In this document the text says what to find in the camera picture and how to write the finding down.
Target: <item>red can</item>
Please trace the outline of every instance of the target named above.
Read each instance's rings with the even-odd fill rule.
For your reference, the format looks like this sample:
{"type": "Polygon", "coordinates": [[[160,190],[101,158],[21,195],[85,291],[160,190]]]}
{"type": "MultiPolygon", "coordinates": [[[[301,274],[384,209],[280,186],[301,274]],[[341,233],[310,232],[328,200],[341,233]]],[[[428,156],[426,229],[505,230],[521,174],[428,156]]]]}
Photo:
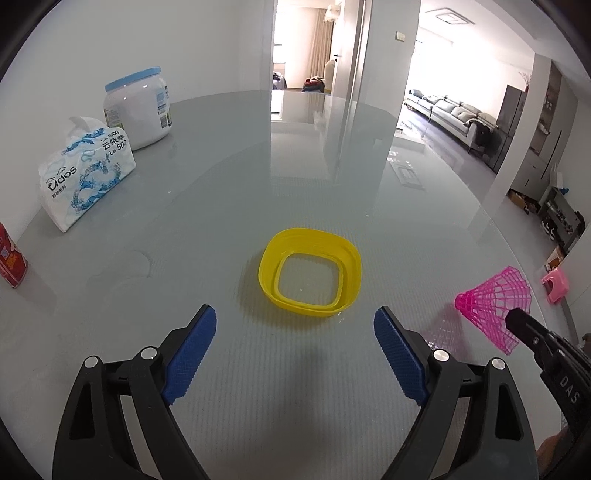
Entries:
{"type": "Polygon", "coordinates": [[[0,275],[17,288],[27,272],[28,263],[0,223],[0,275]]]}

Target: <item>pink stool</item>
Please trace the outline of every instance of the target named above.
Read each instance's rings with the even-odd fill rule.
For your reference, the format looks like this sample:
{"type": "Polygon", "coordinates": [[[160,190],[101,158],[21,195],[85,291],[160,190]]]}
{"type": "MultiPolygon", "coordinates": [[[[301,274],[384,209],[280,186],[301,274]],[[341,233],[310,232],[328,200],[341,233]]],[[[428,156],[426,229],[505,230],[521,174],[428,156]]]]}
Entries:
{"type": "Polygon", "coordinates": [[[548,293],[550,303],[558,303],[569,292],[569,279],[559,268],[555,268],[542,278],[542,283],[544,285],[548,284],[550,287],[550,293],[548,293]]]}

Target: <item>round glass table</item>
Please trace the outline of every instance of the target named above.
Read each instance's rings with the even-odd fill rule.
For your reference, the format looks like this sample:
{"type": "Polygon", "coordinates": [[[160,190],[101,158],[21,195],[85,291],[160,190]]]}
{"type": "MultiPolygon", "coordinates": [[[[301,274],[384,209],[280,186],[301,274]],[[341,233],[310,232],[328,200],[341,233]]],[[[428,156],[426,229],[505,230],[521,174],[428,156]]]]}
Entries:
{"type": "MultiPolygon", "coordinates": [[[[460,361],[505,359],[537,446],[560,430],[532,353],[519,345],[506,357],[453,307],[457,293],[519,268],[468,188],[423,144],[393,139],[388,113],[282,95],[273,121],[268,92],[174,104],[171,134],[135,152],[136,170],[66,234],[44,211],[24,232],[30,270],[18,289],[0,286],[0,414],[45,478],[84,359],[132,358],[205,303],[217,333],[172,411],[212,479],[381,478],[418,414],[374,335],[384,305],[460,361]],[[304,317],[264,296],[262,253],[293,227],[356,245],[363,276],[350,308],[304,317]]],[[[329,303],[335,272],[296,257],[280,288],[329,303]]],[[[535,299],[532,315],[543,322],[535,299]]],[[[130,405],[140,461],[156,475],[130,405]]],[[[459,402],[442,468],[465,411],[459,402]]]]}

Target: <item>curtain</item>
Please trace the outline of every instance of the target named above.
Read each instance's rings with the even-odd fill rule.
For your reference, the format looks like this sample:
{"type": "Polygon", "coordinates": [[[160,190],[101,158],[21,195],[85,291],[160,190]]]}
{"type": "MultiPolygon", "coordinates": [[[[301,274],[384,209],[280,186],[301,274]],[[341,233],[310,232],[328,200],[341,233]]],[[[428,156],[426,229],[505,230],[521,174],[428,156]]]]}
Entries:
{"type": "Polygon", "coordinates": [[[332,46],[332,32],[334,23],[325,22],[326,10],[318,9],[316,15],[316,27],[312,37],[310,62],[308,65],[308,77],[324,76],[324,66],[330,60],[330,48],[332,46]]]}

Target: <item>tissue paper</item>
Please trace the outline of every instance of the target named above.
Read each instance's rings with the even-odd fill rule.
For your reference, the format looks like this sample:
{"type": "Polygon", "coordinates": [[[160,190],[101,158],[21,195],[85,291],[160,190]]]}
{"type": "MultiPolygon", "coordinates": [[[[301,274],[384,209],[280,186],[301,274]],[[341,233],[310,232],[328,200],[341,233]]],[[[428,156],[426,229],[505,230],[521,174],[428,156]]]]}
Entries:
{"type": "Polygon", "coordinates": [[[39,167],[41,204],[62,232],[135,168],[123,129],[94,118],[70,120],[65,148],[39,167]]]}

